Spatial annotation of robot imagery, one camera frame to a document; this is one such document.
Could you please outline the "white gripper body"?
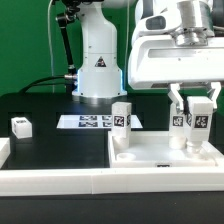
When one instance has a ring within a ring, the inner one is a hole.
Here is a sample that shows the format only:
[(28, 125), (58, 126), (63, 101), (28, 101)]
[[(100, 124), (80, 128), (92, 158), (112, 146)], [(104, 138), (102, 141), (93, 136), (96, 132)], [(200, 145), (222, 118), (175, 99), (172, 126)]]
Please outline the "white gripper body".
[(171, 83), (224, 81), (224, 37), (207, 46), (177, 46), (170, 35), (144, 36), (132, 47), (128, 83), (135, 90)]

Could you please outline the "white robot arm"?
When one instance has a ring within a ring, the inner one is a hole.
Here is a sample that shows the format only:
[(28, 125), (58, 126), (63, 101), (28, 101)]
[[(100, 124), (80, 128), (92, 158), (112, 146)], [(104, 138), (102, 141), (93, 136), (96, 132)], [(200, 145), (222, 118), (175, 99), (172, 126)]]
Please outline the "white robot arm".
[(72, 95), (97, 102), (124, 95), (116, 28), (103, 8), (135, 4), (128, 83), (135, 90), (168, 88), (179, 112), (181, 88), (206, 85), (215, 102), (224, 81), (224, 37), (212, 21), (213, 0), (61, 0), (57, 16)]

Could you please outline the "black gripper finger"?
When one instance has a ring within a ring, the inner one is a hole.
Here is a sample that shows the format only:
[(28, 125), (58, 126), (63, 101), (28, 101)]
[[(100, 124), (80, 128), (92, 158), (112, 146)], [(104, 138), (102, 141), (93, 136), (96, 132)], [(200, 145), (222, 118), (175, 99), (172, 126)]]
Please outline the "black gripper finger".
[(179, 90), (180, 90), (179, 83), (170, 84), (168, 96), (172, 100), (172, 102), (176, 105), (176, 112), (178, 114), (182, 114), (184, 112), (184, 100), (181, 97)]
[(207, 94), (209, 95), (209, 99), (213, 103), (213, 109), (217, 109), (217, 98), (221, 92), (222, 85), (220, 82), (209, 82), (207, 85), (208, 91)]

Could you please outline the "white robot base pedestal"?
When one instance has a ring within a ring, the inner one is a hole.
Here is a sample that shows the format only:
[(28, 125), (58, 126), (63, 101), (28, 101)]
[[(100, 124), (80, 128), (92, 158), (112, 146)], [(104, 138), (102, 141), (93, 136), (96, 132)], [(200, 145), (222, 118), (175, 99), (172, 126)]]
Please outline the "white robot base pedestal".
[(78, 18), (83, 36), (83, 64), (78, 69), (75, 99), (98, 103), (125, 96), (122, 70), (117, 65), (117, 30), (100, 3), (80, 6)]

